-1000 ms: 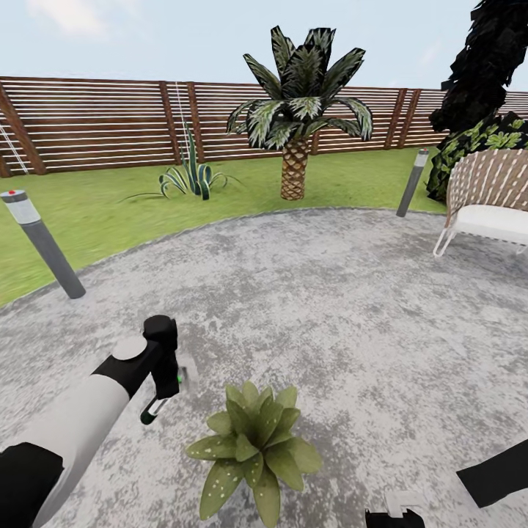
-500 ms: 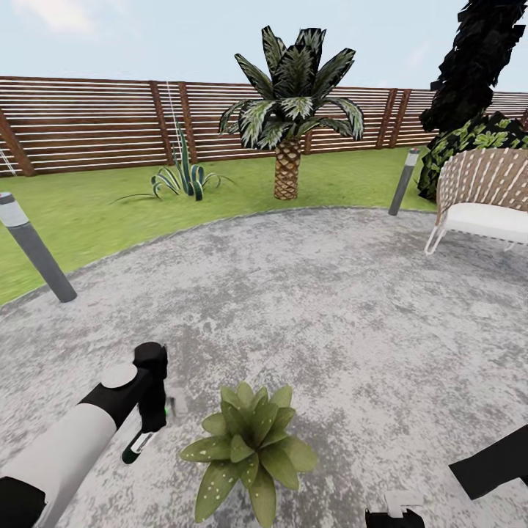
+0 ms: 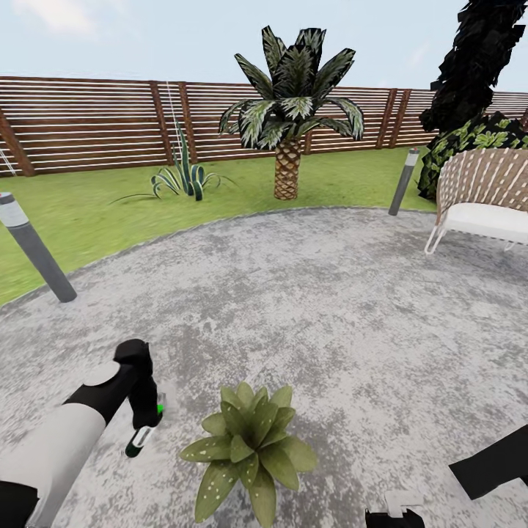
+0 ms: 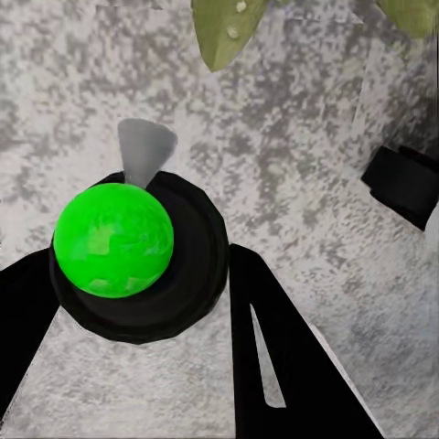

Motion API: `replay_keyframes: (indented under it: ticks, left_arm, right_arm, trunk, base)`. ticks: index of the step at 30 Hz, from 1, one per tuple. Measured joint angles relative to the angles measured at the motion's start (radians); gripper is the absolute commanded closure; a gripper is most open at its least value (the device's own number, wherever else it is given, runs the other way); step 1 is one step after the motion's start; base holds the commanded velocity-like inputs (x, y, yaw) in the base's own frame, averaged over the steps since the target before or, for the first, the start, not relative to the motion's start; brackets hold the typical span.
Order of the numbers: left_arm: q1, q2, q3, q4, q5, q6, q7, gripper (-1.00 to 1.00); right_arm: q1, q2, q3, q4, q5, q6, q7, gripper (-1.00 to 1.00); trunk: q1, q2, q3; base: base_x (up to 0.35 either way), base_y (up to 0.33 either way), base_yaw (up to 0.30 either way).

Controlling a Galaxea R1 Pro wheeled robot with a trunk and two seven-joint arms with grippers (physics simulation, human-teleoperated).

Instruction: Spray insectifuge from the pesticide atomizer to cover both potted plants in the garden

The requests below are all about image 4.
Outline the insectifuge atomizer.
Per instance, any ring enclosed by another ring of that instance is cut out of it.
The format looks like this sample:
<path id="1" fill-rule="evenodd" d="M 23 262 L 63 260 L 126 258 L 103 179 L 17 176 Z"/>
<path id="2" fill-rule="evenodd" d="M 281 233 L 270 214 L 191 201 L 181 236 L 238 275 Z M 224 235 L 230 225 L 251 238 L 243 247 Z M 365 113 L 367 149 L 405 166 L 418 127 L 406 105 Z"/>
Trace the insectifuge atomizer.
<path id="1" fill-rule="evenodd" d="M 205 190 L 161 172 L 178 147 L 162 124 L 117 123 L 123 172 L 75 196 L 50 243 L 50 281 L 84 329 L 136 345 L 204 318 L 226 287 L 225 221 Z"/>

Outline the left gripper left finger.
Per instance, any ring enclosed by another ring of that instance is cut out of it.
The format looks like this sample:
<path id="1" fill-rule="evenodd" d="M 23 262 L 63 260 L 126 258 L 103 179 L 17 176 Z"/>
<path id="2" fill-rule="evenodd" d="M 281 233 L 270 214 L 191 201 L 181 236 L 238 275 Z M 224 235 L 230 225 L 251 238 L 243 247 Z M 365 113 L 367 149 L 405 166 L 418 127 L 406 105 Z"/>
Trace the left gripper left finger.
<path id="1" fill-rule="evenodd" d="M 48 248 L 0 272 L 0 420 L 60 306 Z"/>

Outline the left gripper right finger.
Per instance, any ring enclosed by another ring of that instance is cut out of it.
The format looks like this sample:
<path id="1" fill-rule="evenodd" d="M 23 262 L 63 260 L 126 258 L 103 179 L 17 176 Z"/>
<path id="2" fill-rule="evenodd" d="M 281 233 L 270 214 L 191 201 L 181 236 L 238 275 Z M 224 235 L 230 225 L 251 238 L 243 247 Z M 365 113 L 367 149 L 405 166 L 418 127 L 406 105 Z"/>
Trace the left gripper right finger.
<path id="1" fill-rule="evenodd" d="M 236 439 L 385 439 L 257 253 L 230 244 Z M 265 402 L 253 305 L 286 408 Z"/>

